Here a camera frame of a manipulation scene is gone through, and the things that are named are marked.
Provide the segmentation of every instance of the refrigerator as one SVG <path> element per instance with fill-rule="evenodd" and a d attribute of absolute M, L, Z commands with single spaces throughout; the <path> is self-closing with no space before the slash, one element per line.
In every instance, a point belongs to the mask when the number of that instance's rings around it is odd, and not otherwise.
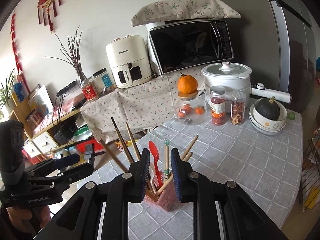
<path fill-rule="evenodd" d="M 221 0 L 240 13 L 226 19 L 233 62 L 252 68 L 251 84 L 291 94 L 289 109 L 301 112 L 313 95 L 316 45 L 301 0 Z"/>

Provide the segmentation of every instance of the drawer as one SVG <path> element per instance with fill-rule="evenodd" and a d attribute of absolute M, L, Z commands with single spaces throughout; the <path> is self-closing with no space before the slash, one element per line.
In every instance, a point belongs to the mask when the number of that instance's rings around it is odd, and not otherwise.
<path fill-rule="evenodd" d="M 40 134 L 32 141 L 42 153 L 50 152 L 52 148 L 58 147 L 57 143 L 51 138 L 48 132 Z"/>
<path fill-rule="evenodd" d="M 32 142 L 28 142 L 23 148 L 31 158 L 41 154 Z"/>

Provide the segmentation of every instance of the microwave control panel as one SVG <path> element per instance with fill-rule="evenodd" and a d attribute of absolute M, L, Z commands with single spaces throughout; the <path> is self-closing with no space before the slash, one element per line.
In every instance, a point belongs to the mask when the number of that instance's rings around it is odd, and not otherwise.
<path fill-rule="evenodd" d="M 227 23 L 216 21 L 216 26 L 221 38 L 223 59 L 233 58 Z"/>

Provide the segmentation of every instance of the red spoon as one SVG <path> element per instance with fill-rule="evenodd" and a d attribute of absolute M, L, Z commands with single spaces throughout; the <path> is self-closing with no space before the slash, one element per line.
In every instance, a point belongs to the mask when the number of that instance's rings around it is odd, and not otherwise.
<path fill-rule="evenodd" d="M 157 164 L 160 156 L 159 156 L 159 152 L 158 152 L 156 145 L 152 141 L 149 141 L 149 149 L 150 149 L 150 152 L 154 158 L 154 165 L 155 165 L 155 169 L 156 169 L 156 175 L 158 178 L 159 187 L 162 187 L 162 185 L 163 185 L 162 179 L 161 179 L 161 175 L 160 175 L 160 172 L 158 169 L 158 164 Z"/>

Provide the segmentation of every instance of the microwave oven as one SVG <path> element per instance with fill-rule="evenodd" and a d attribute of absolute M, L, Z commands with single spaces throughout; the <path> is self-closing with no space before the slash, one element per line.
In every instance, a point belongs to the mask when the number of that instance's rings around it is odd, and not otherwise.
<path fill-rule="evenodd" d="M 233 58 L 227 23 L 201 19 L 154 27 L 149 44 L 160 74 Z"/>

